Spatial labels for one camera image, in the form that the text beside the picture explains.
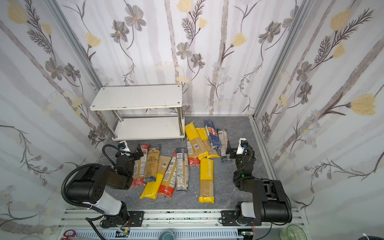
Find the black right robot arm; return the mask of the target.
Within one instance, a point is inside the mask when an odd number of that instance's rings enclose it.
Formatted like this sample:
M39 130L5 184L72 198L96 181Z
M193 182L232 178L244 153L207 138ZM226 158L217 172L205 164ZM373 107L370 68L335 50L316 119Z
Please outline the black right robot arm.
M238 202L235 206L234 222L260 226L270 222L277 225L288 224L293 219L292 205L281 181L253 176L255 152L246 140L241 140L237 148L230 146L226 154L235 160L236 171L233 184L241 192L252 194L252 201Z

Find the blue clear label spaghetti pack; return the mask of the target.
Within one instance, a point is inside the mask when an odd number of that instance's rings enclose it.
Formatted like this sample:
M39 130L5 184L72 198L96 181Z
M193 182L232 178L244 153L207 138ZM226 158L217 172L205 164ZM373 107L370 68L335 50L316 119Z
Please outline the blue clear label spaghetti pack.
M189 162L186 149L177 148L177 191L187 191L189 186Z

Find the dark blue-top spaghetti pack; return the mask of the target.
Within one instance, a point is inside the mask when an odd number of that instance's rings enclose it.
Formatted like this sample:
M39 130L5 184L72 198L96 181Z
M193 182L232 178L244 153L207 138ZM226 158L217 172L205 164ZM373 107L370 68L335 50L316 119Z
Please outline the dark blue-top spaghetti pack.
M155 182L160 158L161 145L150 145L149 152L147 155L146 170L144 176L144 183Z

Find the yellow-end spaghetti pack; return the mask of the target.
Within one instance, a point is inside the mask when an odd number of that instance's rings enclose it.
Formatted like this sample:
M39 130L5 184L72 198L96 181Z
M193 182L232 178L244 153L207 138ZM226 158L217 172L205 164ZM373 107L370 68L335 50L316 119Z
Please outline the yellow-end spaghetti pack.
M155 182L149 182L146 184L146 187L143 193L140 196L140 199L148 198L155 200L157 198L158 190L161 186L165 173L169 167L169 163L171 162L171 157L160 156L159 158L159 166L158 172L156 176Z

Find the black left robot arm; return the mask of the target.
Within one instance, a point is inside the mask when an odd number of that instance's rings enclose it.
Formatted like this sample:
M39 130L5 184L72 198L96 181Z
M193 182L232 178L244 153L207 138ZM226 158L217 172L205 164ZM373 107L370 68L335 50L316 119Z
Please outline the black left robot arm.
M71 171L61 186L61 195L65 202L75 207L83 207L101 214L99 217L86 221L93 229L94 221L101 220L100 226L125 227L133 224L131 214L126 203L109 195L105 188L128 190L134 181L135 162L144 156L141 145L131 151L126 142L117 146L106 144L102 147L102 154L110 165L85 164Z

